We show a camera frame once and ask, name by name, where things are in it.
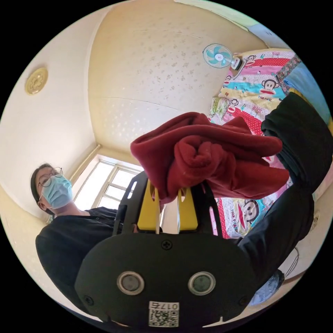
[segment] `face mask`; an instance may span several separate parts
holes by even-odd
[[[72,185],[64,176],[52,176],[51,185],[43,187],[42,196],[51,205],[50,208],[64,207],[72,201]]]

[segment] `qr code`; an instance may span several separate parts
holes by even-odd
[[[149,326],[178,327],[179,303],[150,302]]]

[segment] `wall fan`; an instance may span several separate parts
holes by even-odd
[[[239,70],[243,61],[233,57],[230,50],[221,44],[210,44],[203,50],[206,63],[215,68],[224,68],[231,65],[234,70]]]

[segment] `textured wallpaper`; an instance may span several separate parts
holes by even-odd
[[[173,0],[115,6],[97,32],[89,66],[89,107],[97,142],[117,150],[189,111],[208,114],[228,68],[202,56],[211,43],[231,52],[266,48],[208,10]]]

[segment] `red fleece cloth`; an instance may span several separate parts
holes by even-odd
[[[204,180],[216,198],[261,199],[275,193],[289,173],[271,168],[262,157],[281,149],[279,138],[253,135],[241,117],[220,126],[197,112],[175,117],[131,143],[162,204]]]

